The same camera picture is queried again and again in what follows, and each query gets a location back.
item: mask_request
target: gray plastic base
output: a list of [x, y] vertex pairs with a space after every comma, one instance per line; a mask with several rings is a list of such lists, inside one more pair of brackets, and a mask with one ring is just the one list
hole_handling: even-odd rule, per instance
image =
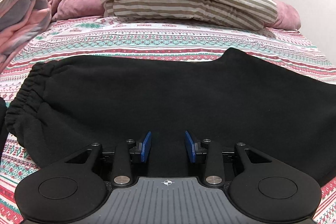
[[206, 188], [196, 178], [139, 178], [132, 187], [113, 190], [97, 212], [74, 223], [261, 224], [240, 213], [222, 190]]

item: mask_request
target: metal screw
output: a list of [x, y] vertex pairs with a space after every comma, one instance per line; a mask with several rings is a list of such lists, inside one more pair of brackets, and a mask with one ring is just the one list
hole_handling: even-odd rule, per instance
[[209, 184], [219, 184], [222, 182], [222, 179], [218, 176], [209, 176], [205, 179], [205, 181]]
[[118, 176], [114, 178], [114, 182], [117, 184], [126, 184], [130, 182], [130, 178], [127, 176]]

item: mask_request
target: black fabric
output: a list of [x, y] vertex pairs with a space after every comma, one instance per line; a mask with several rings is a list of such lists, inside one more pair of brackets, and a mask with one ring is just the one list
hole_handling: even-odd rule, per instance
[[314, 177], [336, 173], [336, 86], [230, 48], [211, 62], [77, 56], [33, 66], [6, 116], [43, 167], [152, 131], [148, 175], [185, 176], [184, 132], [245, 142]]
[[5, 100], [0, 97], [0, 162], [3, 149], [5, 147], [5, 143], [8, 137], [8, 131], [5, 125], [5, 115], [6, 115], [7, 107]]

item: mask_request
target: bed sheet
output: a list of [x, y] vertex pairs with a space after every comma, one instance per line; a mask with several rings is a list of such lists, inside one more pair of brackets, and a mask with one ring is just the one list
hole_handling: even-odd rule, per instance
[[[320, 81], [336, 84], [334, 67], [298, 31], [229, 29], [197, 21], [86, 17], [59, 21], [32, 39], [0, 75], [0, 96], [14, 99], [36, 62], [74, 55], [202, 62], [219, 58], [229, 47]], [[9, 135], [0, 165], [0, 224], [22, 221], [14, 200], [18, 182], [38, 170]], [[336, 178], [322, 188], [314, 220], [336, 223]]]

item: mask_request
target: bed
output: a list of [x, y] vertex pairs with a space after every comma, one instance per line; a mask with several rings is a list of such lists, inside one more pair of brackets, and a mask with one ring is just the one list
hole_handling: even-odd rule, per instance
[[[184, 20], [83, 17], [58, 21], [33, 38], [0, 75], [0, 96], [9, 105], [36, 62], [75, 55], [208, 62], [229, 47], [302, 75], [335, 84], [336, 67], [298, 31], [245, 31]], [[13, 135], [5, 144], [0, 170], [0, 223], [20, 223], [14, 201], [17, 183], [38, 170]], [[314, 220], [336, 222], [336, 178], [322, 188]]]

